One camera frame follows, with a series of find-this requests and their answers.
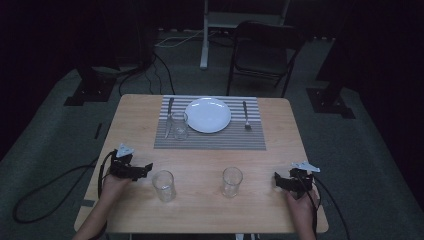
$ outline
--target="transparent glass cup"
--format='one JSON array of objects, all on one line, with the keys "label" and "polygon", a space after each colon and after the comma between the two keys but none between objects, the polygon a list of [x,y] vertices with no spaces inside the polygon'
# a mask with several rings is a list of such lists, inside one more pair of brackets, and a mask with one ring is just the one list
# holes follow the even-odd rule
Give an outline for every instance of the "transparent glass cup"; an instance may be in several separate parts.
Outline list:
[{"label": "transparent glass cup", "polygon": [[174,112],[171,115],[172,132],[177,140],[185,140],[188,137],[188,116],[185,112]]},{"label": "transparent glass cup", "polygon": [[153,175],[152,183],[159,199],[163,202],[170,202],[177,195],[174,185],[174,176],[169,171],[162,170],[157,172]]},{"label": "transparent glass cup", "polygon": [[236,167],[226,168],[222,174],[222,194],[228,198],[235,197],[238,193],[243,173]]}]

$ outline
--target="white plate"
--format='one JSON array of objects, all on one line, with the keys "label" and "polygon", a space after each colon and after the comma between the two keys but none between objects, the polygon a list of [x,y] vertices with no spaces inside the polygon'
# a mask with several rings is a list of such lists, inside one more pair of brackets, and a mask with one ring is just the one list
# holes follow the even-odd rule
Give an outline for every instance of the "white plate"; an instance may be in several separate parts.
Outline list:
[{"label": "white plate", "polygon": [[199,98],[186,110],[188,125],[196,131],[214,133],[224,129],[231,120],[230,108],[215,98]]}]

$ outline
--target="tabletop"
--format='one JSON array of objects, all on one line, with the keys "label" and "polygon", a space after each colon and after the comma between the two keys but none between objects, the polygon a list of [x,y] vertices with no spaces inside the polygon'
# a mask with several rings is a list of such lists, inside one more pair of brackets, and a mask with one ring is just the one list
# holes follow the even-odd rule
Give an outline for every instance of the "tabletop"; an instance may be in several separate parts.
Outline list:
[{"label": "tabletop", "polygon": [[[164,96],[124,95],[116,110],[83,202],[97,201],[99,168],[106,155],[123,143],[135,149],[131,164],[153,163],[146,178],[132,182],[108,218],[114,233],[286,233],[294,232],[274,172],[289,177],[292,162],[307,161],[290,103],[281,98],[257,98],[266,150],[156,149],[155,138]],[[235,166],[243,172],[239,193],[222,195],[222,173]],[[161,202],[152,176],[168,170],[177,196]],[[81,206],[79,229],[92,206]],[[328,230],[322,207],[317,232]]]}]

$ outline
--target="chair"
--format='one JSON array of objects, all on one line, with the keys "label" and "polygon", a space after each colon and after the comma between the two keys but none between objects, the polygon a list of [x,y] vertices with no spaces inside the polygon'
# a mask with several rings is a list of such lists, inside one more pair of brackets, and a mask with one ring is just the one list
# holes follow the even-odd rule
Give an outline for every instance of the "chair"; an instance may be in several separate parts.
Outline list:
[{"label": "chair", "polygon": [[281,97],[287,90],[295,58],[305,39],[291,26],[270,25],[245,21],[234,32],[234,48],[227,83],[227,96],[236,69],[241,74],[275,79],[280,83],[284,76]]}]

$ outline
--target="striped placemat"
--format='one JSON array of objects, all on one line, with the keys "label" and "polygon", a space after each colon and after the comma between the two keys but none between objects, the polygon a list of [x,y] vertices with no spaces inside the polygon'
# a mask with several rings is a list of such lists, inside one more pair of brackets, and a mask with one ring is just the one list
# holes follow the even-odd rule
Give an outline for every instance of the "striped placemat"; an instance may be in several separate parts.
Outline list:
[{"label": "striped placemat", "polygon": [[[216,133],[201,133],[189,128],[188,138],[183,141],[174,139],[172,132],[165,138],[168,101],[174,98],[172,112],[184,111],[194,100],[211,97],[223,101],[231,111],[231,121],[226,128]],[[252,130],[244,129],[245,117],[243,101],[246,101],[249,123]],[[164,95],[156,131],[155,149],[216,149],[216,150],[266,150],[262,131],[261,115],[255,97],[223,96],[185,96]]]}]

